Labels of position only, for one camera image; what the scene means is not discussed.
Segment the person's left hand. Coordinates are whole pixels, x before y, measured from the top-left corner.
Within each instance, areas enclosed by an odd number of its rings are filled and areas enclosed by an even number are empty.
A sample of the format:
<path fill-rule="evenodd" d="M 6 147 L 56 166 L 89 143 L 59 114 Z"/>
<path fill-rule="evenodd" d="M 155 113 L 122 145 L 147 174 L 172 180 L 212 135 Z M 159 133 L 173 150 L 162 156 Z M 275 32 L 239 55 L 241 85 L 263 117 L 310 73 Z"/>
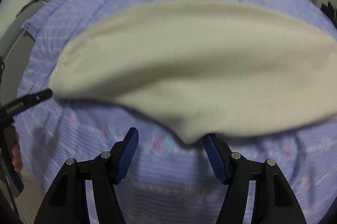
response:
<path fill-rule="evenodd" d="M 19 144 L 19 135 L 17 132 L 15 133 L 15 141 L 14 141 L 14 146 L 11 150 L 11 153 L 13 156 L 11 162 L 14 166 L 14 170 L 17 173 L 20 173 L 23 169 L 23 162 L 22 162 L 22 156 L 21 156 L 21 147 Z"/>

